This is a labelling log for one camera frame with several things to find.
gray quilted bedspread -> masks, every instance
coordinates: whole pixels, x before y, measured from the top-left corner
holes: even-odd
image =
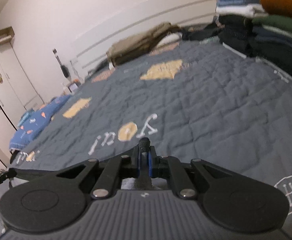
[[[289,199],[283,230],[292,238],[292,82],[218,41],[180,42],[96,74],[13,166],[102,160],[143,134],[158,155],[201,158],[276,186]]]

white folded cloth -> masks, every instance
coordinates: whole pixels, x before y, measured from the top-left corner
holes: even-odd
[[[222,6],[216,8],[216,13],[219,15],[236,14],[247,18],[267,16],[261,4],[249,4],[244,6]]]

stack of folded clothes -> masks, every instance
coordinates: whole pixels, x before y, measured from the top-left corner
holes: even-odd
[[[219,22],[225,25],[218,35],[220,41],[247,56],[252,56],[252,48],[248,42],[253,35],[251,19],[268,15],[260,0],[217,0],[216,13],[219,14]]]
[[[249,39],[254,54],[275,63],[292,76],[292,0],[261,0],[271,14],[253,19],[253,32]]]

headboard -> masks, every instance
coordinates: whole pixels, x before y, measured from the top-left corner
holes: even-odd
[[[189,25],[210,22],[215,15],[216,0],[147,0],[93,27],[73,42],[75,72],[84,78],[87,72],[106,58],[115,42],[146,31],[161,22]]]

ribbed gray surface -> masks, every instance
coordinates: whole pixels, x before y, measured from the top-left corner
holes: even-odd
[[[7,232],[1,240],[287,240],[279,231],[247,236],[229,232],[208,220],[195,201],[181,200],[170,190],[119,190],[95,201],[75,224],[40,236]]]

